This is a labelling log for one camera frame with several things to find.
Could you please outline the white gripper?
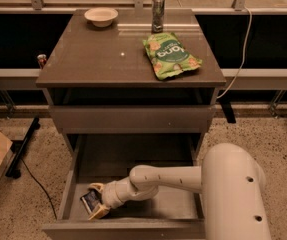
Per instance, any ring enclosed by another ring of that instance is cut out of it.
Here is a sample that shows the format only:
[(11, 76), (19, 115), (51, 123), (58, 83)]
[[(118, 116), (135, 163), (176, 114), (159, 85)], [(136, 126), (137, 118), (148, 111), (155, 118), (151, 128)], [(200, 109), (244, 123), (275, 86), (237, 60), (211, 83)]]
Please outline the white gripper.
[(110, 209), (116, 209), (124, 204), (117, 194), (117, 182), (112, 181), (107, 184), (103, 183), (90, 183), (88, 188), (95, 190), (101, 194), (102, 204), (90, 208), (89, 219), (101, 219), (106, 216)]

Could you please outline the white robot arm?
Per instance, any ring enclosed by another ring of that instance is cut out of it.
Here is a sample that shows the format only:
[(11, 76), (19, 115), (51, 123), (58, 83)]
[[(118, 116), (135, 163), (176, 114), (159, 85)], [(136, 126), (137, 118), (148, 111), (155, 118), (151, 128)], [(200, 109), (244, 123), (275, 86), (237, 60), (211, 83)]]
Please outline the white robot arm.
[(206, 240), (272, 240), (261, 195), (265, 184), (263, 169), (247, 151), (221, 143), (200, 166), (138, 165), (121, 180), (92, 183), (83, 203), (90, 219), (102, 218), (127, 201), (148, 200), (166, 186), (201, 195)]

